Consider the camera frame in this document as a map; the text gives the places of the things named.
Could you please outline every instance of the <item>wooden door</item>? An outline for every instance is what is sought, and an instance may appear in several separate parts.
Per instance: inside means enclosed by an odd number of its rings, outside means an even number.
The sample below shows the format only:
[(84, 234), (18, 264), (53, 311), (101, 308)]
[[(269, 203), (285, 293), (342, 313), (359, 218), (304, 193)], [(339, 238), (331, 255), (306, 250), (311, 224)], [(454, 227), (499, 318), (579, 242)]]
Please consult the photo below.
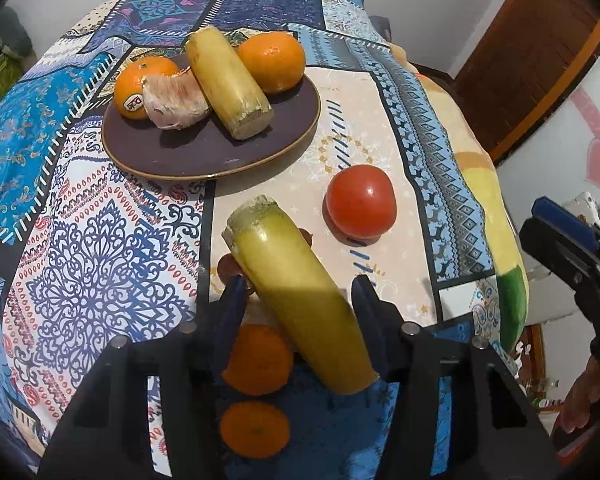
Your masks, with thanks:
[(505, 1), (454, 83), (494, 161), (547, 115), (599, 44), (587, 0)]

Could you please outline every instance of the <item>plate rim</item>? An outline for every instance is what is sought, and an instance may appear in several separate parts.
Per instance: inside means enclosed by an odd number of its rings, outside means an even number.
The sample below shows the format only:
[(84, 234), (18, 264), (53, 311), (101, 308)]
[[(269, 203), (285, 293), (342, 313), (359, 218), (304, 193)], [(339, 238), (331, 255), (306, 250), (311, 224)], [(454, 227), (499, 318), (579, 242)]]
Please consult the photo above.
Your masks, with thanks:
[(107, 112), (109, 111), (109, 107), (115, 106), (115, 103), (113, 101), (111, 101), (109, 103), (109, 105), (107, 106), (107, 108), (104, 111), (104, 114), (102, 116), (102, 128), (100, 130), (100, 140), (102, 142), (105, 152), (107, 152), (107, 155), (109, 155), (109, 158), (113, 161), (113, 163), (116, 166), (118, 166), (119, 168), (122, 168), (122, 170), (124, 170), (124, 171), (128, 171), (131, 174), (139, 175), (144, 178), (148, 178), (148, 179), (152, 179), (152, 180), (171, 180), (171, 181), (211, 180), (214, 178), (220, 178), (222, 176), (229, 176), (231, 174), (241, 173), (241, 172), (247, 171), (247, 170), (252, 170), (253, 168), (257, 168), (258, 166), (267, 164), (268, 162), (275, 160), (279, 156), (284, 155), (286, 152), (289, 152), (290, 150), (295, 148), (298, 144), (300, 144), (300, 142), (302, 142), (310, 134), (315, 133), (315, 131), (317, 130), (318, 120), (320, 119), (320, 114), (322, 113), (322, 101), (320, 100), (320, 92), (318, 92), (318, 89), (316, 88), (314, 82), (311, 81), (311, 78), (307, 74), (303, 74), (302, 77), (307, 79), (307, 81), (311, 84), (312, 88), (314, 89), (315, 95), (318, 97), (318, 99), (317, 99), (318, 106), (317, 106), (317, 110), (315, 113), (315, 117), (312, 120), (309, 127), (296, 140), (294, 140), (294, 142), (292, 142), (288, 146), (285, 146), (282, 150), (280, 150), (276, 153), (272, 153), (271, 155), (267, 156), (266, 158), (257, 160), (255, 162), (252, 162), (251, 164), (247, 164), (246, 166), (241, 166), (240, 168), (233, 168), (232, 170), (218, 171), (216, 173), (206, 173), (206, 174), (199, 174), (199, 175), (181, 175), (181, 176), (161, 175), (158, 173), (146, 173), (144, 171), (134, 170), (133, 168), (130, 168), (126, 164), (120, 162), (111, 153), (110, 148), (109, 148), (109, 146), (107, 146), (107, 142), (105, 140), (105, 136), (104, 136), (105, 121), (104, 121), (104, 119), (107, 115)]

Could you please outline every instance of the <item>door frame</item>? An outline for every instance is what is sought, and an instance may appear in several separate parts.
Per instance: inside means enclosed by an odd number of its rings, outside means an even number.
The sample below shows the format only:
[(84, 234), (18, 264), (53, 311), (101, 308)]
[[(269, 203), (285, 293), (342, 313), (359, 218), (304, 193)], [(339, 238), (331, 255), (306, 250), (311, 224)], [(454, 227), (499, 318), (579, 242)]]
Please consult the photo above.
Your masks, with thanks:
[[(489, 47), (491, 38), (498, 34), (504, 21), (507, 19), (511, 7), (516, 0), (505, 0), (491, 25), (484, 33), (482, 39), (478, 42), (471, 56), (467, 59), (464, 66), (458, 72), (454, 80), (454, 87), (459, 88), (464, 79), (470, 77), (470, 72), (476, 62), (480, 59), (483, 51)], [(499, 164), (515, 149), (523, 139), (531, 134), (555, 108), (560, 104), (565, 94), (571, 91), (579, 83), (588, 68), (592, 64), (594, 55), (600, 51), (600, 20), (596, 22), (593, 31), (587, 38), (585, 44), (579, 53), (565, 69), (564, 73), (558, 78), (558, 81), (549, 89), (547, 94), (540, 99), (540, 102), (509, 132), (493, 149), (489, 151), (491, 160), (495, 165)]]

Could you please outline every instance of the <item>peeled orange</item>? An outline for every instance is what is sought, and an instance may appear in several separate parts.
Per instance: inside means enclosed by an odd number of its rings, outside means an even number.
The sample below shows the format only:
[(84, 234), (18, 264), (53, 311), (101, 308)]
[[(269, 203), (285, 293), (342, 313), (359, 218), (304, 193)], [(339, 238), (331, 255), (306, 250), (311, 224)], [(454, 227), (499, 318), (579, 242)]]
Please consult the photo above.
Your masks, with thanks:
[(176, 75), (149, 74), (142, 83), (144, 110), (161, 130), (181, 130), (204, 119), (211, 108), (190, 68)]
[(304, 74), (304, 50), (286, 32), (263, 32), (241, 44), (238, 56), (265, 94), (293, 88)]
[(146, 119), (142, 82), (151, 74), (174, 75), (180, 71), (169, 58), (148, 56), (128, 65), (118, 76), (113, 89), (113, 102), (121, 115), (129, 119)]

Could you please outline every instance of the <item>mandarin orange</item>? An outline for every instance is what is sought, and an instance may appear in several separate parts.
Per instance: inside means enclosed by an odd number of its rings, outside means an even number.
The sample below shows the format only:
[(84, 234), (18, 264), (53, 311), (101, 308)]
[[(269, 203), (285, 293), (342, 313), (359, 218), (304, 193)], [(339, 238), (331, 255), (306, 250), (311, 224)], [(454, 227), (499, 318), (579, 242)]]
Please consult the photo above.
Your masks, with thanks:
[(287, 32), (263, 32), (236, 50), (265, 94), (293, 88), (304, 74), (304, 50)]
[(144, 99), (142, 98), (142, 82), (149, 74), (174, 75), (180, 71), (178, 66), (168, 57), (147, 56), (127, 67), (116, 79), (113, 90), (113, 102), (121, 115), (129, 119), (146, 119)]
[(266, 395), (286, 384), (293, 364), (293, 352), (272, 328), (245, 323), (238, 330), (222, 378), (244, 394)]
[(272, 404), (258, 400), (236, 402), (222, 414), (220, 435), (238, 455), (268, 458), (289, 442), (289, 420)]

